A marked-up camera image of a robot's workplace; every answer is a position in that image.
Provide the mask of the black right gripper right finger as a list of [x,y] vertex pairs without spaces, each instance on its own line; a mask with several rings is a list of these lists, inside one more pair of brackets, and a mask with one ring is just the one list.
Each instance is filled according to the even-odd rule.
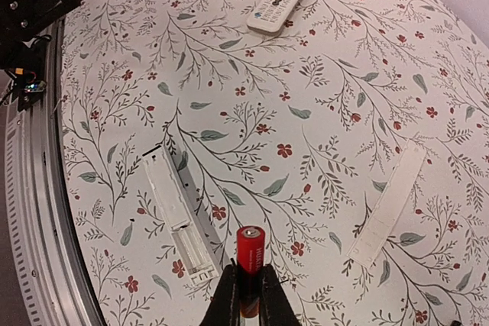
[[267,264],[261,270],[260,325],[298,325],[298,319],[271,264]]

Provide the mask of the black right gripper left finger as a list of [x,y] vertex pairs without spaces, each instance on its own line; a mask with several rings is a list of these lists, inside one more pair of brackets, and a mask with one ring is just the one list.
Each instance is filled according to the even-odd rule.
[[238,267],[234,260],[227,265],[215,288],[213,300],[201,320],[200,326],[240,325],[240,296]]

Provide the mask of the white slim remote control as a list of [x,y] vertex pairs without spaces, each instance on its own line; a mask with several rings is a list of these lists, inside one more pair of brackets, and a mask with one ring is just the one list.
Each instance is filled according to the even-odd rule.
[[220,277],[221,270],[205,232],[182,184],[166,147],[161,145],[143,154],[144,168],[157,207],[192,285]]

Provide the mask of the red AAA battery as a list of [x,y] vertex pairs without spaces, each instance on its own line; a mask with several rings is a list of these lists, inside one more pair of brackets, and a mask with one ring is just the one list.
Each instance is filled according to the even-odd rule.
[[264,265],[265,232],[258,226],[245,226],[237,231],[238,288],[243,318],[258,314],[261,269]]

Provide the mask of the white battery compartment cover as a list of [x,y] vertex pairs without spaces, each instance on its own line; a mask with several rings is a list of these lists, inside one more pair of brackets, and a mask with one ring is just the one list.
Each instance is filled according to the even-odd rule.
[[426,158],[426,150],[412,140],[406,142],[370,217],[353,242],[347,256],[370,268],[385,245],[403,211]]

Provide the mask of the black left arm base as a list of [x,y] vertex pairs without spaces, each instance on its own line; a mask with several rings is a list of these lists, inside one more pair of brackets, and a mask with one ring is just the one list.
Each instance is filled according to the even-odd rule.
[[11,79],[1,103],[18,111],[39,101],[47,86],[47,47],[42,32],[79,6],[81,0],[1,0],[1,70]]

